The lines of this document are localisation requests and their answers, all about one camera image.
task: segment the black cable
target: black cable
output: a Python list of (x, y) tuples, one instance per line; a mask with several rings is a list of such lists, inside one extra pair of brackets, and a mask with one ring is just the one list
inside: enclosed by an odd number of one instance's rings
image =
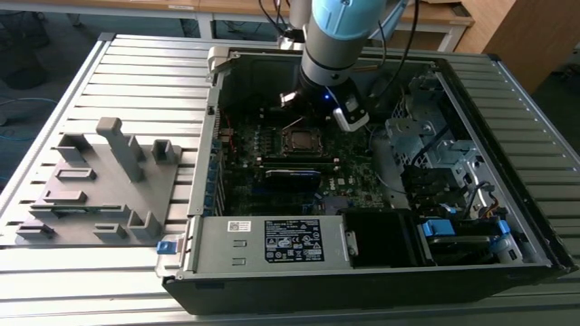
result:
[(225, 20), (229, 22), (233, 26), (244, 26), (248, 22), (232, 22), (230, 20)]
[(481, 217), (486, 218), (488, 214), (494, 211), (497, 209), (497, 207), (500, 206), (500, 201), (497, 200), (496, 196), (493, 196), (493, 194), (490, 192), (488, 192), (488, 196), (489, 198), (493, 200), (493, 204), (489, 205), (489, 207), (485, 209), (485, 211), (482, 212)]
[(257, 33), (257, 30), (261, 28), (261, 26), (262, 26), (262, 22), (260, 22), (258, 24), (257, 24), (257, 27), (256, 27), (256, 29), (253, 30), (253, 33), (252, 34), (256, 34)]
[(382, 31), (382, 25), (380, 24), (378, 20), (378, 31), (380, 31), (380, 38), (382, 39), (382, 60), (378, 64), (378, 69), (382, 67), (384, 62), (386, 61), (386, 38), (384, 37), (384, 31)]
[(400, 57), (400, 63), (398, 63), (397, 70), (396, 70), (394, 74), (392, 75), (392, 78), (390, 78), (389, 82), (386, 83), (385, 88), (380, 91), (380, 93), (376, 95), (376, 97), (381, 97), (382, 96), (385, 91), (389, 89), (392, 82), (397, 79), (400, 71), (402, 69), (402, 65), (404, 65), (405, 60), (406, 60), (406, 56), (409, 55), (410, 44), (412, 44), (413, 38), (414, 38), (414, 31), (417, 30), (418, 5), (420, 5), (418, 2), (420, 2), (420, 0), (414, 0), (414, 15), (413, 15), (413, 23), (412, 23), (412, 26), (410, 26), (409, 41), (406, 42), (406, 47), (405, 47), (405, 50), (402, 51), (402, 56)]
[(466, 219), (469, 217), (469, 211), (470, 211), (470, 207), (473, 206), (474, 196), (477, 195), (477, 191), (485, 185), (490, 185), (489, 181), (481, 181), (480, 183), (477, 183), (473, 190), (470, 191), (469, 197), (468, 197), (468, 204), (465, 205), (465, 212), (462, 213), (462, 219)]
[(449, 126), (445, 125), (442, 129), (438, 131), (438, 133), (433, 136), (430, 141), (428, 141), (426, 145), (421, 150), (418, 151), (417, 155), (414, 155), (413, 159), (410, 160), (410, 166), (417, 163), (418, 158), (426, 153), (426, 151), (433, 147), (434, 143), (441, 139), (442, 135), (449, 131)]
[(284, 29), (288, 29), (288, 24), (286, 24), (286, 22), (285, 22), (285, 20), (284, 20), (284, 17), (281, 16), (281, 0), (273, 0), (273, 5), (274, 5), (274, 8), (276, 8), (276, 24), (278, 23), (278, 19), (280, 19), (280, 21), (281, 21), (281, 23), (282, 23), (282, 25), (284, 25)]
[(273, 21), (270, 15), (268, 15), (268, 12), (266, 12), (265, 9), (264, 9), (264, 4), (261, 3), (261, 0), (257, 0), (257, 3), (260, 4), (260, 9), (261, 9), (261, 12), (262, 12), (264, 15), (265, 15), (265, 19), (268, 19), (268, 22), (270, 22), (273, 28), (277, 30), (278, 35), (282, 35), (282, 34), (284, 34), (284, 31), (281, 30), (280, 26), (276, 25), (276, 22)]

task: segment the blue latch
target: blue latch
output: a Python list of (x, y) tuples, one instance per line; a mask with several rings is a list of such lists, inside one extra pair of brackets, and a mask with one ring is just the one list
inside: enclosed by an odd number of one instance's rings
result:
[(454, 230), (448, 219), (429, 219), (422, 223), (425, 236), (453, 236)]
[(214, 159), (212, 159), (212, 161), (209, 161), (209, 170), (216, 170), (218, 167), (218, 163)]
[(208, 194), (213, 194), (214, 191), (216, 191), (216, 185), (212, 182), (208, 182), (205, 184), (205, 192)]
[(208, 180), (209, 182), (214, 182), (217, 179), (217, 172), (214, 170), (208, 171)]
[(221, 141), (218, 139), (214, 139), (210, 142), (210, 153), (217, 154), (220, 148), (221, 148)]
[(510, 228), (509, 228), (509, 225), (508, 225), (506, 221), (500, 220), (497, 222), (497, 226), (500, 227), (501, 234), (508, 234), (510, 232)]
[(205, 208), (210, 209), (213, 207), (213, 196), (205, 196), (202, 204)]
[(174, 255), (177, 253), (177, 242), (157, 242), (157, 255)]

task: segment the motherboard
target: motherboard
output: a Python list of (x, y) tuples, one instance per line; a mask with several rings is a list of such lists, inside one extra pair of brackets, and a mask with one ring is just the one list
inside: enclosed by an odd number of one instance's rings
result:
[(225, 215), (336, 215), (382, 207), (370, 132), (309, 125), (278, 107), (224, 110)]

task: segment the aluminum table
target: aluminum table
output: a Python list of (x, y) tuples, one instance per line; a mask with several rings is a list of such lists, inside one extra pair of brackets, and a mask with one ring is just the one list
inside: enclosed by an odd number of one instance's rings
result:
[[(0, 325), (176, 325), (189, 323), (333, 323), (502, 325), (580, 318), (580, 273), (514, 288), (480, 302), (384, 310), (190, 316), (161, 288), (154, 248), (20, 249), (13, 231), (28, 217), (60, 159), (50, 149), (62, 132), (90, 142), (101, 116), (122, 119), (140, 144), (170, 139), (184, 148), (174, 180), (166, 234), (182, 232), (196, 164), (208, 81), (208, 50), (216, 45), (273, 48), (274, 43), (200, 41), (101, 35), (28, 154), (0, 195)], [(477, 54), (416, 54), (445, 58), (480, 108), (502, 149), (550, 219), (580, 256), (580, 159), (500, 61)]]

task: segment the power supply label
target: power supply label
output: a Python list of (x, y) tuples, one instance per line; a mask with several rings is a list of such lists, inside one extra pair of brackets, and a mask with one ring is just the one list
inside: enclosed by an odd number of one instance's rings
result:
[(264, 221), (264, 234), (268, 263), (324, 261), (318, 219)]

